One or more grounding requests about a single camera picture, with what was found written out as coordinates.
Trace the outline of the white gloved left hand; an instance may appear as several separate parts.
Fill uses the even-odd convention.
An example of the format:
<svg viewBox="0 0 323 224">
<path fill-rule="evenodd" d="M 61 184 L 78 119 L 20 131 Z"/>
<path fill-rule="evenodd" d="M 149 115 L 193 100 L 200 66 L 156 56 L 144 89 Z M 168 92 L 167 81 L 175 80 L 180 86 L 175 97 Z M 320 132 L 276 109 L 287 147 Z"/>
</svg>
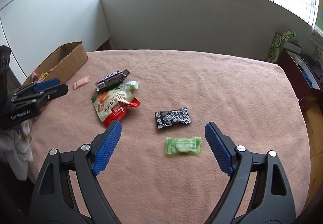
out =
<svg viewBox="0 0 323 224">
<path fill-rule="evenodd" d="M 10 165 L 16 178 L 21 181 L 27 179 L 28 164 L 33 161 L 31 131 L 31 120 L 8 130 L 1 130 L 1 162 Z"/>
</svg>

